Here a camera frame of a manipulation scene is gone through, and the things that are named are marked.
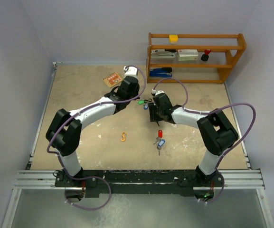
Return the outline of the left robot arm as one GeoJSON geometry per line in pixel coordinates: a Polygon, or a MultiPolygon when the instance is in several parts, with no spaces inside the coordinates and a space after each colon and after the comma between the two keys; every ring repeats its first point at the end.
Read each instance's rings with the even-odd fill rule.
{"type": "Polygon", "coordinates": [[[97,102],[80,109],[56,112],[46,133],[48,153],[58,156],[67,170],[66,181],[71,186],[82,182],[82,170],[76,150],[81,132],[90,124],[125,109],[130,101],[139,97],[140,85],[134,76],[126,76],[116,89],[112,89],[97,102]]]}

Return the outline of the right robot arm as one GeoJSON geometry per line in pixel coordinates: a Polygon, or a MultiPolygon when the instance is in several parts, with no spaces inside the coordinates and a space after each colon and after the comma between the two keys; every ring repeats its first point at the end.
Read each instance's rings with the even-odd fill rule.
{"type": "Polygon", "coordinates": [[[201,163],[196,167],[196,181],[207,186],[213,180],[221,155],[238,140],[238,133],[223,111],[205,114],[185,109],[181,105],[172,105],[163,91],[152,91],[153,102],[149,104],[150,121],[165,121],[182,124],[200,131],[206,147],[201,163]]]}

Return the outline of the red key tag with key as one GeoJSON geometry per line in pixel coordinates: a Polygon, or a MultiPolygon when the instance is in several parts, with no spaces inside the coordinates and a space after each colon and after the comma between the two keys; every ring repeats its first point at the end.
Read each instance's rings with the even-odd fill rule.
{"type": "Polygon", "coordinates": [[[156,137],[156,140],[153,144],[155,145],[156,143],[160,142],[162,137],[163,137],[163,131],[161,129],[159,129],[158,130],[158,136],[156,137]]]}

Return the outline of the green key tag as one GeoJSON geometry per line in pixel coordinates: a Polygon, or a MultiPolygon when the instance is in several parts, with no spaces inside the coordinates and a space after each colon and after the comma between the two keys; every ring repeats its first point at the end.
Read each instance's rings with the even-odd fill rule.
{"type": "Polygon", "coordinates": [[[139,104],[139,105],[144,104],[144,103],[145,103],[145,101],[144,101],[144,100],[140,100],[140,101],[138,101],[138,104],[139,104]]]}

